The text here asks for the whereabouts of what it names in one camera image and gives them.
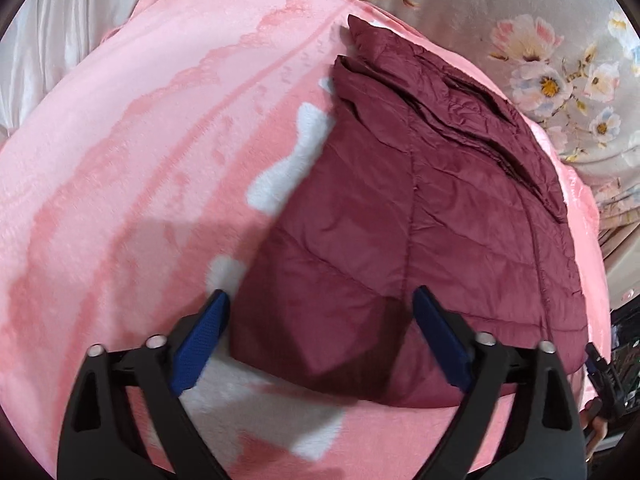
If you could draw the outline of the person's right hand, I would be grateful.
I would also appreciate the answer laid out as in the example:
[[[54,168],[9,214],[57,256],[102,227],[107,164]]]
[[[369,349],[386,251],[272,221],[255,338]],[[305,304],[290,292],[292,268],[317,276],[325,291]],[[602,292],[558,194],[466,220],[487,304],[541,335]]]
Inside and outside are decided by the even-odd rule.
[[[608,433],[608,421],[599,415],[601,408],[601,399],[594,398],[588,401],[579,412],[580,426],[586,433],[585,453],[587,462],[592,459],[594,450]]]

